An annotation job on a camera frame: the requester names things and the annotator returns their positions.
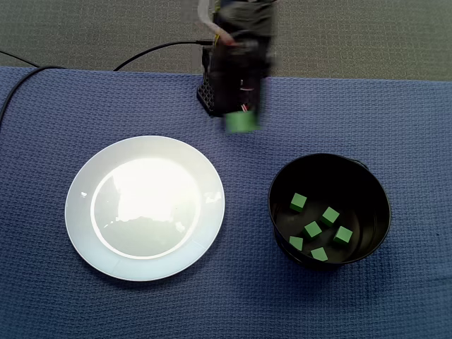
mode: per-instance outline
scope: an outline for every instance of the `green block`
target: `green block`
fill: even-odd
[[[320,261],[327,261],[328,257],[325,253],[325,250],[323,247],[320,247],[319,249],[313,249],[311,251],[311,255],[314,259],[320,260]]]
[[[231,133],[247,133],[259,129],[253,111],[227,113],[225,121]]]
[[[292,198],[292,201],[290,202],[290,208],[293,210],[297,210],[298,212],[301,212],[304,204],[306,203],[306,196],[302,196],[301,194],[294,194],[294,197]]]
[[[320,220],[325,225],[331,227],[331,226],[333,226],[336,219],[338,219],[338,216],[339,216],[338,212],[333,210],[331,207],[328,207],[326,209],[325,213],[323,213],[323,215],[321,216]]]
[[[336,232],[336,235],[334,236],[333,241],[337,242],[338,244],[346,245],[350,241],[352,234],[353,234],[352,231],[348,230],[345,227],[340,226],[339,230]]]
[[[290,237],[289,243],[299,251],[303,249],[303,238]]]
[[[309,240],[312,240],[313,238],[321,234],[322,230],[317,225],[317,222],[313,221],[310,224],[304,226],[303,233],[308,237]]]

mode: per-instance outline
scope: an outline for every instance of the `floor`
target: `floor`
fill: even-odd
[[[164,42],[209,38],[197,0],[0,0],[0,49],[40,65],[110,70]],[[450,0],[279,0],[274,76],[452,80]],[[197,46],[127,71],[200,73]],[[0,55],[0,66],[23,66]]]

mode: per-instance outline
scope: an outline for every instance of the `wire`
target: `wire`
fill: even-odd
[[[43,66],[39,67],[37,69],[33,69],[30,73],[27,73],[25,76],[23,76],[15,85],[14,87],[9,91],[8,95],[6,96],[6,99],[3,103],[3,107],[0,110],[0,126],[1,126],[1,120],[3,120],[3,117],[6,112],[6,108],[8,107],[9,102],[11,101],[11,98],[13,97],[14,93],[19,89],[19,87],[22,86],[24,82],[26,82],[27,79],[31,78],[35,74],[38,74],[39,72],[42,72],[45,69],[63,69],[64,67],[60,66]]]
[[[174,46],[176,44],[199,44],[201,46],[211,46],[213,44],[212,41],[210,40],[195,40],[195,41],[177,41],[177,42],[168,42],[166,44],[160,44],[158,46],[155,46],[153,48],[147,49],[141,53],[138,53],[137,55],[131,57],[129,60],[126,60],[125,62],[123,62],[122,64],[120,64],[118,67],[116,67],[113,71],[119,71],[120,69],[122,69],[125,65],[131,63],[133,60],[138,59],[139,57],[142,57],[143,55],[147,54],[147,53],[151,53],[154,52],[158,49],[162,49],[168,46]]]
[[[15,58],[15,59],[17,59],[17,60],[21,60],[21,61],[25,62],[26,64],[29,64],[29,65],[34,66],[34,67],[39,67],[39,66],[40,66],[40,65],[38,65],[38,64],[35,64],[34,62],[28,61],[27,59],[23,59],[23,58],[21,58],[20,56],[17,56],[17,55],[15,55],[15,54],[12,54],[12,53],[9,53],[9,52],[2,51],[1,49],[0,49],[0,53],[5,54],[5,55],[8,55],[8,56],[10,56],[10,57],[13,57],[13,58]]]

